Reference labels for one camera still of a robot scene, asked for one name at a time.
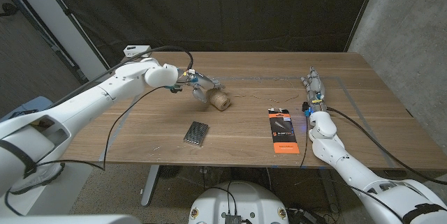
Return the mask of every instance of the table top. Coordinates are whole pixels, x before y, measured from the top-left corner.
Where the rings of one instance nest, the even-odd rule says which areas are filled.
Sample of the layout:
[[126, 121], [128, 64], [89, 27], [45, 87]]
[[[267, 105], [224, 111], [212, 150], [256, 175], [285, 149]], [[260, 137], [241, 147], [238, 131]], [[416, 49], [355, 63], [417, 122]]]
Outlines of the table top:
[[[306, 91], [299, 79], [314, 66], [325, 101], [365, 127], [390, 153], [419, 170], [445, 170], [447, 156], [356, 53], [192, 52], [193, 68], [226, 85], [230, 107], [220, 112], [192, 96], [192, 88], [159, 89], [143, 98], [113, 130], [107, 162], [160, 165], [299, 167], [306, 152]], [[185, 68], [181, 52], [156, 52], [161, 64]], [[63, 158], [97, 161], [115, 119], [132, 103], [112, 106], [85, 127]], [[276, 154], [268, 108], [289, 110], [300, 154]], [[401, 169], [358, 128], [330, 112], [346, 150], [372, 169]], [[210, 126], [201, 147], [183, 141], [193, 121]], [[308, 140], [303, 167], [328, 167]]]

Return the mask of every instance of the product package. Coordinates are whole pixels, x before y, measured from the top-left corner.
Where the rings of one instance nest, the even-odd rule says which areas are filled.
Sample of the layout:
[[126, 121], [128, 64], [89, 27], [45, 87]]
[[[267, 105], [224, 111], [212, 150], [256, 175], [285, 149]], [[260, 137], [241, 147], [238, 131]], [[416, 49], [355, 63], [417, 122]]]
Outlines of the product package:
[[272, 129], [274, 152], [276, 154], [300, 153], [288, 110], [271, 108], [268, 110], [268, 116]]

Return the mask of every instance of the table leg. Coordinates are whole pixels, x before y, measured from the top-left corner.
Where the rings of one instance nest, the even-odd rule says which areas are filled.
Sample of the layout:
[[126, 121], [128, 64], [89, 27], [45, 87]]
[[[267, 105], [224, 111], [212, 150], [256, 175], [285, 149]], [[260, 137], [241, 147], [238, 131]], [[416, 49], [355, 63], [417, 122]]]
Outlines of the table leg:
[[145, 189], [142, 191], [141, 205], [144, 207], [149, 206], [151, 202], [152, 193], [155, 189], [156, 175], [159, 172], [159, 168], [160, 165], [151, 165], [151, 168], [149, 169]]
[[[320, 177], [324, 179], [332, 179], [329, 169], [318, 170]], [[322, 180], [324, 191], [326, 192], [326, 197], [328, 198], [329, 207], [332, 213], [338, 213], [338, 201], [337, 195], [335, 194], [335, 188], [331, 181]]]

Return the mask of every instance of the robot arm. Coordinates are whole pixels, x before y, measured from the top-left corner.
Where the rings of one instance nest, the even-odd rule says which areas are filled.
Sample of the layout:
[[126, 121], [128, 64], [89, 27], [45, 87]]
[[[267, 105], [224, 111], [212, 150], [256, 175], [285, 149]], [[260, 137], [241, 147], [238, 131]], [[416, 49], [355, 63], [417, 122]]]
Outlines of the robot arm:
[[[309, 106], [305, 111], [310, 124], [312, 149], [318, 158], [331, 165], [350, 186], [373, 195], [389, 206], [405, 223], [442, 223], [447, 218], [447, 206], [429, 188], [421, 183], [405, 179], [389, 180], [377, 176], [345, 150], [337, 136], [337, 127], [326, 112], [324, 86], [315, 71], [310, 68], [307, 78], [301, 77], [307, 90]], [[378, 201], [354, 191], [376, 223], [401, 223], [389, 209]]]
[[194, 70], [184, 72], [148, 58], [119, 67], [106, 81], [56, 107], [4, 121], [0, 123], [0, 195], [16, 183], [43, 174], [51, 164], [37, 164], [58, 160], [90, 121], [115, 103], [141, 94], [145, 84], [175, 92], [187, 84], [193, 87], [196, 98], [194, 92], [202, 93], [201, 87], [223, 87]]

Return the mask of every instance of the dark curtain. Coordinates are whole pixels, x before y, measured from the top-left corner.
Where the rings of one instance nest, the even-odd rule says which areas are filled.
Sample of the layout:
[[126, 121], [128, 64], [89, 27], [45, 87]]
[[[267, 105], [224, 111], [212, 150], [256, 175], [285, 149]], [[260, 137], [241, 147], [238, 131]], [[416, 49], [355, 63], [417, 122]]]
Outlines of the dark curtain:
[[126, 45], [342, 52], [363, 0], [63, 0], [110, 65]]

